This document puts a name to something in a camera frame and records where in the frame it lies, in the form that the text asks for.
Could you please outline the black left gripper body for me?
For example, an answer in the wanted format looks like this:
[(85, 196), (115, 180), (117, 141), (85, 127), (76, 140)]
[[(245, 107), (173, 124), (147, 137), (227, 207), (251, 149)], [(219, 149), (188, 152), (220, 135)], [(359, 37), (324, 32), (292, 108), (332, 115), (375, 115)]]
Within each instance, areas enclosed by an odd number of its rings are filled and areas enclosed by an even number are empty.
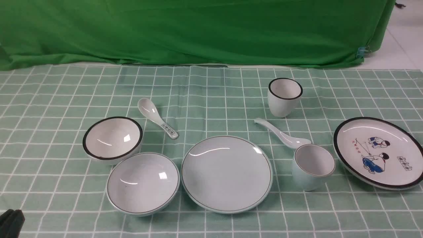
[(22, 210), (8, 209), (0, 216), (0, 237), (18, 238), (24, 222)]

